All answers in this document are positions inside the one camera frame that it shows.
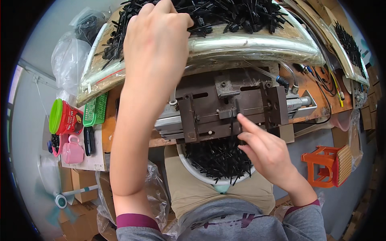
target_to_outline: orange plastic stool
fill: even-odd
[[[308,182],[313,187],[330,188],[342,185],[351,174],[352,154],[350,147],[345,145],[342,148],[317,146],[312,153],[301,155],[301,161],[307,162]],[[324,165],[319,169],[319,177],[314,180],[314,164]]]

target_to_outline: person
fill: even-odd
[[[166,240],[153,219],[144,190],[154,123],[187,62],[187,28],[193,20],[177,13],[170,0],[144,5],[127,26],[126,79],[111,149],[110,182],[118,240]],[[291,163],[287,146],[241,114],[238,135],[256,172],[226,194],[193,177],[165,148],[171,206],[178,218],[178,240],[326,240],[317,195]],[[268,215],[275,205],[273,184],[288,192],[294,207],[283,222]]]

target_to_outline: gray t-shirt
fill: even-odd
[[[322,209],[314,203],[288,210],[280,222],[274,216],[263,215],[250,202],[219,199],[185,213],[178,221],[181,231],[177,240],[326,240]],[[118,225],[118,240],[166,240],[156,228],[135,226]]]

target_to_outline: pink mug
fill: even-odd
[[[78,142],[71,141],[72,138],[76,138]],[[85,151],[79,145],[79,138],[76,135],[70,135],[68,142],[63,145],[62,158],[64,162],[67,164],[82,162]]]

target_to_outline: red plastic bucket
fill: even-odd
[[[83,111],[70,106],[62,99],[55,100],[51,108],[49,129],[52,134],[78,135],[83,129]]]

